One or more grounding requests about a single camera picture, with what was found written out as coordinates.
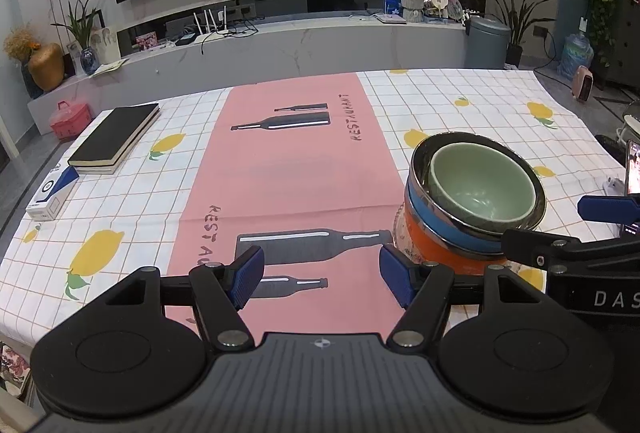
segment stack of bowls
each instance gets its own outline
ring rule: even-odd
[[[426,261],[479,275],[504,263],[506,229],[534,229],[546,209],[542,184],[513,151],[464,132],[422,141],[411,160],[404,193],[406,227]]]

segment pink stripe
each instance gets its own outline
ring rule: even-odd
[[[318,113],[322,110],[274,113],[276,108],[318,103],[327,103],[330,125],[230,130],[270,116]],[[390,230],[401,203],[402,182],[355,74],[234,88],[180,219],[168,273],[186,274],[203,258],[230,263],[240,234]],[[216,225],[215,241],[204,238],[213,235]],[[242,319],[256,341],[265,331],[379,332],[386,337],[402,309],[380,277],[379,249],[351,249],[313,263],[268,265],[267,276],[327,278],[328,287],[253,299],[241,311]],[[190,314],[187,309],[168,312],[182,323]]]

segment gray trash bin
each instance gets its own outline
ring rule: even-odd
[[[507,57],[511,30],[492,19],[470,19],[466,42],[465,68],[501,70]]]

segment phone screen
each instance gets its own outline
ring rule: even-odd
[[[626,145],[626,194],[640,193],[640,144],[629,140]],[[637,235],[640,225],[621,225],[620,236]]]

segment green bowl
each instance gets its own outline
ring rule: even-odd
[[[519,226],[536,203],[533,183],[516,162],[473,143],[437,150],[428,182],[434,200],[452,216],[496,233]]]

